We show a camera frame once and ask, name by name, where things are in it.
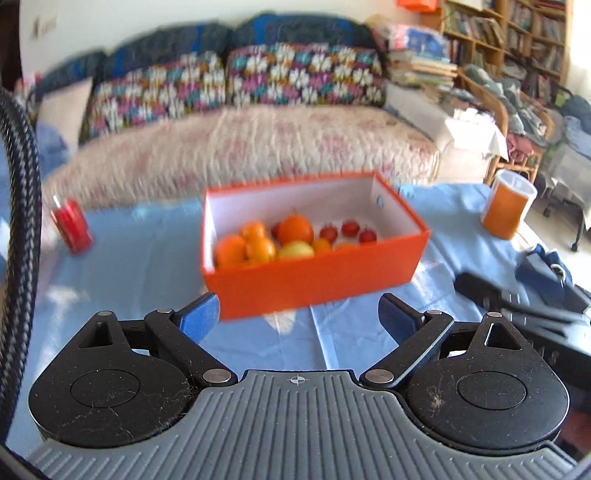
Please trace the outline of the round cherry tomato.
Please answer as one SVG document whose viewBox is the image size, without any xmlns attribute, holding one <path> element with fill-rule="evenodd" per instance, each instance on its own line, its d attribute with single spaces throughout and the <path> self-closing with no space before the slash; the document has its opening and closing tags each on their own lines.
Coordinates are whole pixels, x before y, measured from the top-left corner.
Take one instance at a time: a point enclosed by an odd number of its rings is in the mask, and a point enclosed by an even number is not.
<svg viewBox="0 0 591 480">
<path fill-rule="evenodd" d="M 378 235 L 375 230 L 366 228 L 360 232 L 358 240 L 360 244 L 376 243 L 378 241 Z"/>
</svg>

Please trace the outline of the yellow lemon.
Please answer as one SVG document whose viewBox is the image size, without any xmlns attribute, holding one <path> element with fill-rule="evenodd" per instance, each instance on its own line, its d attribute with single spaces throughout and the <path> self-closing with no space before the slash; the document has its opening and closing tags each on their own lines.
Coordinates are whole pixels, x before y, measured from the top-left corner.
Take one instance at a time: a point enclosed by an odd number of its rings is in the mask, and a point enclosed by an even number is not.
<svg viewBox="0 0 591 480">
<path fill-rule="evenodd" d="M 294 240 L 288 242 L 280 247 L 280 250 L 277 251 L 276 259 L 277 260 L 287 260 L 287 259 L 301 259 L 301 258 L 311 258 L 315 256 L 315 250 L 311 247 L 310 244 L 301 240 Z"/>
</svg>

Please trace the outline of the wooden bookshelf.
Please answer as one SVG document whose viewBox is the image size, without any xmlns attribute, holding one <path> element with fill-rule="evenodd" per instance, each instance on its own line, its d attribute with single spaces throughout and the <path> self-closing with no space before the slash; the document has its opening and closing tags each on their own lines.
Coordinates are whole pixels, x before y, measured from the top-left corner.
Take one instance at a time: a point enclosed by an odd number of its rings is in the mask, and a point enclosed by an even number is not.
<svg viewBox="0 0 591 480">
<path fill-rule="evenodd" d="M 501 77 L 522 59 L 563 85 L 570 63 L 571 1 L 440 1 L 423 23 L 449 41 L 449 56 Z"/>
</svg>

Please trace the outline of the oblong cherry tomato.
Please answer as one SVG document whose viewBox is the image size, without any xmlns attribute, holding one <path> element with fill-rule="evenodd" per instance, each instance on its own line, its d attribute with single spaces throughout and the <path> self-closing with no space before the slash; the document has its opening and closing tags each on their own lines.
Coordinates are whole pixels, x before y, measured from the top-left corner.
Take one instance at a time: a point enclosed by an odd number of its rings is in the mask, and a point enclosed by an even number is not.
<svg viewBox="0 0 591 480">
<path fill-rule="evenodd" d="M 325 239 L 329 244 L 334 245 L 335 241 L 339 238 L 339 229 L 332 224 L 325 225 L 322 227 L 320 233 L 318 233 L 318 237 Z"/>
</svg>

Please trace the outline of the orange storage box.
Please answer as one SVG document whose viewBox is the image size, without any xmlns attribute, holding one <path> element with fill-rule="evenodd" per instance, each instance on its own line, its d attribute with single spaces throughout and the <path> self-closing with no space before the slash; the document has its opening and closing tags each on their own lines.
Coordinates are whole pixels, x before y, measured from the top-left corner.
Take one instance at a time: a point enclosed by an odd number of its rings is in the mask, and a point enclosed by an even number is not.
<svg viewBox="0 0 591 480">
<path fill-rule="evenodd" d="M 223 236 L 245 241 L 269 237 L 287 216 L 310 220 L 311 258 L 274 260 L 216 268 L 213 249 Z M 360 244 L 342 236 L 355 219 L 378 241 Z M 339 229 L 334 245 L 319 238 L 322 227 Z M 355 297 L 408 283 L 430 238 L 427 224 L 377 173 L 298 177 L 211 189 L 204 196 L 201 270 L 207 289 L 221 301 L 221 318 L 235 320 Z"/>
</svg>

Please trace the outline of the small mandarin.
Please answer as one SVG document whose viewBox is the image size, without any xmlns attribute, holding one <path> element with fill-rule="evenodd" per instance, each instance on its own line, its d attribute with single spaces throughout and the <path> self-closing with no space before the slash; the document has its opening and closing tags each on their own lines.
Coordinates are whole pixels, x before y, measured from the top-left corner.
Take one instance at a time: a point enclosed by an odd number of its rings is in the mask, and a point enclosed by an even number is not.
<svg viewBox="0 0 591 480">
<path fill-rule="evenodd" d="M 231 267 L 247 260 L 245 239 L 238 234 L 223 236 L 213 249 L 216 268 Z"/>
</svg>

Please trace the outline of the stack of books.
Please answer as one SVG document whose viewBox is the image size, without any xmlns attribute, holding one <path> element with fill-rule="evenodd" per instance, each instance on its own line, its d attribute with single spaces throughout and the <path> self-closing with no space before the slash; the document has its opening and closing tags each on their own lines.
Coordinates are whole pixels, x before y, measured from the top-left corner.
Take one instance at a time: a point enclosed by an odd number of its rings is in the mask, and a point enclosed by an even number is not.
<svg viewBox="0 0 591 480">
<path fill-rule="evenodd" d="M 450 43 L 440 32 L 383 16 L 370 18 L 367 26 L 385 55 L 391 82 L 410 88 L 454 87 L 459 67 L 451 60 Z"/>
</svg>

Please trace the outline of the red soda can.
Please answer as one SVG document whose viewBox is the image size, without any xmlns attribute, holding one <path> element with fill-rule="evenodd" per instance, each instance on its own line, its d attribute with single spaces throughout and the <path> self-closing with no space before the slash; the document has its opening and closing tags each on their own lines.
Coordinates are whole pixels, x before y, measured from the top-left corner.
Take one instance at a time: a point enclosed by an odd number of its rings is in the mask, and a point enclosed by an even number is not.
<svg viewBox="0 0 591 480">
<path fill-rule="evenodd" d="M 54 195 L 50 215 L 71 254 L 79 255 L 92 247 L 93 237 L 77 201 Z"/>
</svg>

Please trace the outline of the large orange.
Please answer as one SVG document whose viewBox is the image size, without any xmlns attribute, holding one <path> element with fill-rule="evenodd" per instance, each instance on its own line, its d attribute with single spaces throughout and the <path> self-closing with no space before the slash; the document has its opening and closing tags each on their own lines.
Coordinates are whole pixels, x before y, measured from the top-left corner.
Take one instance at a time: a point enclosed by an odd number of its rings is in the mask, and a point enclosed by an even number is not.
<svg viewBox="0 0 591 480">
<path fill-rule="evenodd" d="M 294 241 L 311 244 L 314 238 L 314 227 L 312 227 L 310 220 L 301 214 L 287 216 L 280 222 L 276 230 L 276 239 L 281 246 Z"/>
</svg>

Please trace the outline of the light blue tablecloth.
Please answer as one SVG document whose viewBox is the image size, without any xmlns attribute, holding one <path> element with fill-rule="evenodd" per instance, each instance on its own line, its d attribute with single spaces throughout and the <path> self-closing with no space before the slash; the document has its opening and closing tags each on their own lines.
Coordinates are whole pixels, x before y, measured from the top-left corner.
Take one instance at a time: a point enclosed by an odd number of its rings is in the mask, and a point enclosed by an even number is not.
<svg viewBox="0 0 591 480">
<path fill-rule="evenodd" d="M 480 221 L 488 188 L 416 187 L 402 198 L 430 238 L 412 279 L 355 297 L 219 320 L 199 343 L 238 376 L 193 386 L 157 352 L 145 316 L 211 292 L 204 201 L 92 213 L 80 257 L 41 274 L 7 445 L 51 479 L 552 479 L 569 385 L 500 312 L 456 292 L 470 272 L 516 287 L 521 254 Z M 455 326 L 398 387 L 361 375 L 398 347 L 391 293 Z"/>
</svg>

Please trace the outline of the orange paper bag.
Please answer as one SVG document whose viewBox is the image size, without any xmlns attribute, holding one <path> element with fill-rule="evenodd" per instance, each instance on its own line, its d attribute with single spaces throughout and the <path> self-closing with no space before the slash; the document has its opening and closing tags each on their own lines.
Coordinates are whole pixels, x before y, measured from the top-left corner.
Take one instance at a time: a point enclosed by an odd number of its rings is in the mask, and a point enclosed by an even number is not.
<svg viewBox="0 0 591 480">
<path fill-rule="evenodd" d="M 433 13 L 438 8 L 438 0 L 397 0 L 396 5 L 415 13 Z"/>
</svg>

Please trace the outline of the rattan chair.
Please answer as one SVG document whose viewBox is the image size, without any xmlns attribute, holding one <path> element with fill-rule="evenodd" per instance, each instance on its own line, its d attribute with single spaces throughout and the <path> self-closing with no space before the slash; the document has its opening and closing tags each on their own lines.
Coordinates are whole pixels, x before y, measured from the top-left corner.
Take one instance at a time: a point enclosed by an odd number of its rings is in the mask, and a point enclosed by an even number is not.
<svg viewBox="0 0 591 480">
<path fill-rule="evenodd" d="M 484 183 L 491 185 L 502 169 L 517 172 L 534 183 L 554 133 L 554 121 L 546 109 L 522 90 L 518 79 L 495 78 L 477 65 L 462 66 L 459 80 L 493 114 L 505 136 L 507 158 L 493 156 Z"/>
</svg>

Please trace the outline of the orange white cup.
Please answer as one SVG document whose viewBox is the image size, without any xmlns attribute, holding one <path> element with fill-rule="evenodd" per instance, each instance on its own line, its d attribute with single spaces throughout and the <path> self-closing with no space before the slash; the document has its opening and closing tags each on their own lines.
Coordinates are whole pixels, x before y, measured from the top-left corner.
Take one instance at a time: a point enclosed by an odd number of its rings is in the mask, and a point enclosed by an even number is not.
<svg viewBox="0 0 591 480">
<path fill-rule="evenodd" d="M 499 170 L 481 214 L 483 227 L 499 239 L 511 240 L 537 194 L 534 184 L 526 177 L 511 170 Z"/>
</svg>

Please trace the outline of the right floral cushion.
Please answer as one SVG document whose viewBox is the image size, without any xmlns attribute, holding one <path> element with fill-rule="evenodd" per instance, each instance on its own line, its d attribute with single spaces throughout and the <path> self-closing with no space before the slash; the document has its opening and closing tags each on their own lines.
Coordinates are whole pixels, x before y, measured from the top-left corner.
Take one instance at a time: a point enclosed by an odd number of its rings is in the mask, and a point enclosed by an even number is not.
<svg viewBox="0 0 591 480">
<path fill-rule="evenodd" d="M 384 105 L 385 78 L 374 49 L 274 43 L 231 51 L 228 101 L 252 105 Z"/>
</svg>

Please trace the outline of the small kumquat orange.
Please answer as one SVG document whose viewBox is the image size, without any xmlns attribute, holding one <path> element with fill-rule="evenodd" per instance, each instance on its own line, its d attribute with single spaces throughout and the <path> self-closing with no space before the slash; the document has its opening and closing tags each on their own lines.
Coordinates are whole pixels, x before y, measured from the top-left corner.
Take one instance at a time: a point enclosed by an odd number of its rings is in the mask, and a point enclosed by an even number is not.
<svg viewBox="0 0 591 480">
<path fill-rule="evenodd" d="M 276 260 L 276 244 L 269 237 L 249 238 L 245 241 L 245 255 L 252 262 L 273 262 Z"/>
</svg>

